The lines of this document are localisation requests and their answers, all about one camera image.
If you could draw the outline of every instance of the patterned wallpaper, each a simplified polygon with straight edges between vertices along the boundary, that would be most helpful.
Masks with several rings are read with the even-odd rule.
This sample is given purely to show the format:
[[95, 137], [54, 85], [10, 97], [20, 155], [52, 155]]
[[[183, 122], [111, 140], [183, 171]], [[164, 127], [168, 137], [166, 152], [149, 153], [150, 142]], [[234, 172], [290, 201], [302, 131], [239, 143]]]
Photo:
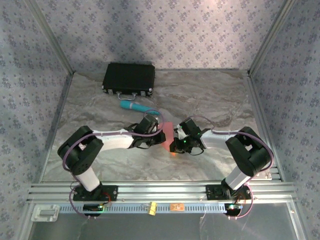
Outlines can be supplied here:
[[72, 67], [247, 70], [284, 0], [41, 0]]
[[23, 1], [0, 9], [0, 239], [9, 240], [39, 180], [67, 72]]
[[254, 77], [288, 181], [320, 240], [320, 1], [299, 0]]

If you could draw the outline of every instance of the cable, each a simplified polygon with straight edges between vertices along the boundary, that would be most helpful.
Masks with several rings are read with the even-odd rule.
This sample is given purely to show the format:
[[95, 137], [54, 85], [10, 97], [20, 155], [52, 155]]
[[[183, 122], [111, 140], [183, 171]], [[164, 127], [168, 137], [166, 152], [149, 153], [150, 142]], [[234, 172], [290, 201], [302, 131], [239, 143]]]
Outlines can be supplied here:
[[201, 148], [201, 152], [200, 153], [198, 153], [198, 154], [191, 154], [190, 152], [188, 152], [191, 156], [199, 156], [199, 155], [201, 155], [201, 154], [203, 154], [204, 153], [204, 149], [203, 148]]
[[148, 146], [148, 147], [141, 147], [141, 146], [136, 146], [136, 148], [137, 148], [137, 149], [143, 149], [143, 150], [147, 150], [147, 149], [149, 149], [149, 148], [150, 148], [150, 146]]
[[135, 133], [135, 132], [121, 132], [121, 131], [118, 131], [118, 132], [103, 132], [103, 133], [90, 133], [88, 135], [85, 135], [83, 136], [82, 138], [80, 138], [78, 141], [76, 141], [65, 153], [65, 155], [63, 156], [63, 159], [62, 159], [62, 167], [64, 170], [66, 170], [67, 172], [70, 172], [70, 170], [67, 168], [66, 166], [66, 161], [67, 161], [67, 157], [69, 156], [69, 154], [71, 153], [71, 151], [77, 146], [79, 145], [79, 143], [81, 143], [83, 140], [89, 138], [89, 137], [92, 137], [92, 136], [116, 136], [116, 135], [130, 135], [130, 136], [139, 136], [139, 137], [153, 137], [153, 136], [156, 136], [157, 134], [159, 134], [163, 128], [164, 128], [164, 123], [165, 123], [165, 119], [164, 119], [164, 116], [161, 114], [161, 112], [155, 110], [155, 109], [149, 109], [147, 111], [144, 112], [144, 115], [147, 114], [148, 112], [150, 111], [156, 111], [159, 113], [159, 116], [161, 117], [161, 122], [162, 122], [162, 125], [160, 127], [160, 129], [158, 129], [156, 132], [154, 133], [151, 133], [151, 134], [140, 134], [140, 133]]
[[186, 121], [186, 120], [188, 120], [188, 119], [191, 119], [191, 118], [203, 118], [203, 119], [205, 119], [205, 120], [207, 120], [209, 123], [211, 123], [212, 124], [212, 128], [211, 128], [211, 132], [213, 133], [213, 134], [217, 134], [217, 135], [237, 135], [237, 134], [239, 134], [239, 135], [244, 135], [244, 136], [246, 136], [246, 137], [249, 137], [249, 138], [251, 138], [252, 140], [255, 140], [256, 142], [258, 142], [258, 143], [260, 143], [266, 150], [267, 150], [267, 152], [268, 152], [268, 154], [270, 155], [270, 163], [269, 163], [269, 165], [267, 166], [267, 167], [265, 167], [265, 168], [263, 168], [263, 169], [261, 169], [260, 170], [260, 172], [263, 172], [263, 171], [266, 171], [266, 170], [269, 170], [272, 166], [273, 166], [273, 164], [274, 164], [274, 154], [273, 154], [273, 152], [272, 152], [272, 150], [270, 149], [270, 147], [264, 142], [264, 141], [262, 141], [260, 138], [258, 138], [258, 137], [256, 137], [256, 136], [253, 136], [253, 135], [251, 135], [251, 134], [249, 134], [249, 133], [246, 133], [246, 132], [242, 132], [242, 131], [215, 131], [214, 130], [214, 128], [215, 128], [215, 124], [209, 119], [209, 118], [207, 118], [207, 117], [205, 117], [205, 116], [201, 116], [201, 115], [192, 115], [192, 116], [189, 116], [189, 117], [187, 117], [184, 121]]
[[243, 194], [240, 193], [240, 192], [239, 192], [238, 197], [236, 198], [234, 204], [236, 204], [239, 200], [241, 200], [240, 197], [243, 197], [244, 204], [246, 204], [246, 202], [247, 202], [246, 197], [245, 197], [245, 195], [243, 195]]
[[71, 182], [71, 184], [70, 184], [70, 190], [72, 190], [72, 187], [71, 187], [72, 184], [77, 183], [77, 182], [78, 182], [78, 181], [72, 181], [72, 182]]
[[[160, 115], [160, 117], [161, 117], [162, 126], [160, 127], [160, 129], [157, 128], [157, 131], [156, 131], [156, 132], [151, 133], [151, 134], [139, 134], [139, 133], [135, 133], [135, 132], [120, 132], [120, 131], [119, 131], [119, 132], [104, 132], [104, 133], [91, 133], [91, 134], [88, 134], [88, 135], [80, 138], [78, 141], [76, 141], [76, 142], [66, 151], [65, 155], [63, 156], [63, 160], [62, 160], [62, 167], [63, 167], [63, 169], [66, 170], [67, 172], [70, 172], [70, 170], [69, 170], [69, 169], [67, 168], [67, 166], [66, 166], [66, 160], [67, 160], [68, 155], [70, 154], [70, 152], [71, 152], [79, 143], [81, 143], [83, 140], [85, 140], [85, 139], [87, 139], [87, 138], [89, 138], [89, 137], [91, 137], [91, 136], [131, 135], [131, 136], [139, 136], [139, 137], [153, 137], [153, 136], [159, 134], [159, 133], [163, 130], [164, 125], [165, 125], [165, 124], [164, 124], [164, 123], [165, 123], [164, 116], [161, 114], [161, 112], [159, 112], [159, 111], [157, 111], [157, 110], [155, 110], [155, 109], [149, 109], [149, 110], [145, 111], [143, 116], [145, 116], [145, 115], [147, 114], [147, 112], [150, 112], [150, 111], [156, 111], [156, 112], [158, 112], [159, 115]], [[75, 175], [72, 174], [72, 176], [74, 177], [74, 179], [75, 179], [77, 182], [80, 182]], [[80, 186], [81, 186], [81, 185], [79, 184], [79, 185], [77, 185], [77, 186], [75, 186], [74, 188], [71, 189], [71, 191], [70, 191], [70, 193], [69, 193], [69, 202], [70, 202], [70, 205], [71, 205], [72, 209], [73, 209], [78, 215], [80, 215], [80, 216], [83, 217], [83, 218], [90, 219], [90, 216], [86, 216], [85, 214], [79, 212], [79, 211], [77, 210], [77, 208], [75, 207], [73, 201], [72, 201], [72, 193], [75, 191], [75, 189], [76, 189], [77, 187], [80, 187]]]
[[111, 203], [110, 195], [107, 192], [103, 192], [102, 194], [108, 196], [108, 198], [109, 198], [108, 201], [104, 202], [102, 205], [106, 205], [106, 204], [110, 203], [110, 206], [111, 206], [112, 203]]
[[72, 188], [72, 190], [70, 191], [69, 193], [69, 202], [70, 202], [70, 205], [72, 207], [72, 209], [78, 214], [80, 215], [81, 217], [85, 218], [85, 219], [90, 219], [90, 216], [86, 216], [85, 214], [83, 214], [82, 212], [79, 212], [78, 209], [76, 208], [76, 206], [74, 205], [73, 201], [72, 201], [72, 193], [76, 190], [77, 187], [81, 187], [81, 185], [77, 185], [75, 186], [74, 188]]
[[248, 184], [245, 184], [245, 186], [247, 186], [249, 188], [249, 190], [250, 190], [251, 203], [250, 203], [249, 209], [245, 212], [245, 214], [240, 215], [241, 212], [239, 212], [238, 216], [235, 217], [237, 219], [240, 219], [240, 218], [243, 218], [243, 217], [247, 216], [251, 212], [251, 209], [252, 209], [252, 207], [254, 205], [254, 195], [252, 193], [252, 189]]

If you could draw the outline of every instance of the white bracket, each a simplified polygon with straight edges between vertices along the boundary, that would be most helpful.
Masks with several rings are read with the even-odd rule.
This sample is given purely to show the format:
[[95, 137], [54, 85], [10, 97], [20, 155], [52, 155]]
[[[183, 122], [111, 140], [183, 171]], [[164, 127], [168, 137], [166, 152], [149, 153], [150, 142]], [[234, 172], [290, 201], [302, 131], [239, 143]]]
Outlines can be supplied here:
[[32, 222], [55, 222], [58, 219], [60, 206], [55, 204], [37, 204], [31, 216]]

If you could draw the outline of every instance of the orange label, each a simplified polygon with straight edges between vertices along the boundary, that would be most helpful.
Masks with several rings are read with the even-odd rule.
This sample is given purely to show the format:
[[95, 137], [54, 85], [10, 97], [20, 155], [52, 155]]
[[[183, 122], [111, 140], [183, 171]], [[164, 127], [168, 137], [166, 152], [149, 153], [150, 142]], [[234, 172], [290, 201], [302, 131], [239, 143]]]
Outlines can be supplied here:
[[171, 203], [170, 211], [172, 212], [182, 212], [185, 210], [185, 205], [183, 203]]

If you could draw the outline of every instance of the briefcase handle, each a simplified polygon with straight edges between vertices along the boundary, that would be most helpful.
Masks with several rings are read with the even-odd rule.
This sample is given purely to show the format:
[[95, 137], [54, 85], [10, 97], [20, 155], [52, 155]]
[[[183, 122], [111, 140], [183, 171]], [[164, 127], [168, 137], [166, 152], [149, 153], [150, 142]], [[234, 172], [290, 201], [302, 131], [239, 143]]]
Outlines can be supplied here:
[[132, 93], [132, 98], [123, 98], [123, 97], [120, 97], [120, 95], [122, 94], [120, 91], [117, 91], [116, 94], [118, 95], [118, 99], [119, 100], [128, 100], [128, 101], [133, 101], [136, 99], [136, 96], [138, 95], [137, 93], [133, 92]]

